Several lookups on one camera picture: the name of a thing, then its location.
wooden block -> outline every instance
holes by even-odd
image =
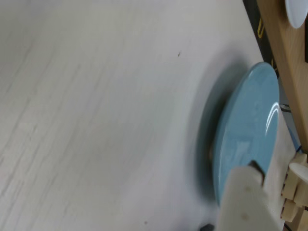
[[[308,211],[306,211],[303,207],[299,208],[293,221],[286,221],[286,224],[292,231],[308,231]]]
[[[302,180],[299,180],[299,184],[294,196],[294,202],[298,206],[308,206],[308,184]]]
[[[281,213],[281,219],[292,222],[298,211],[298,206],[291,200],[286,199]]]
[[[305,62],[305,26],[288,22],[284,0],[257,0],[295,126],[308,150],[308,64]]]
[[[306,154],[297,154],[291,163],[305,164],[307,162]],[[282,189],[282,196],[286,199],[293,200],[296,187],[300,179],[290,169],[287,172],[287,177],[284,181],[284,187]]]

table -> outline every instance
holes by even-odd
[[[0,18],[0,230],[215,222],[200,121],[262,61],[241,0],[2,0]]]

dark spot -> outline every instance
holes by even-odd
[[[249,216],[246,214],[246,213],[243,213],[241,215],[241,218],[244,220],[244,221],[248,221],[249,220]]]
[[[246,191],[246,192],[251,192],[251,188],[250,188],[249,186],[246,186],[246,187],[245,187],[245,191]]]

plate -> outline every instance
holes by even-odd
[[[218,123],[213,148],[213,183],[218,204],[229,171],[256,161],[264,173],[277,137],[279,87],[274,69],[254,65],[228,100]]]

wooden board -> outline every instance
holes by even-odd
[[[276,64],[304,150],[308,150],[308,64],[304,25],[288,22],[283,0],[258,0]]]

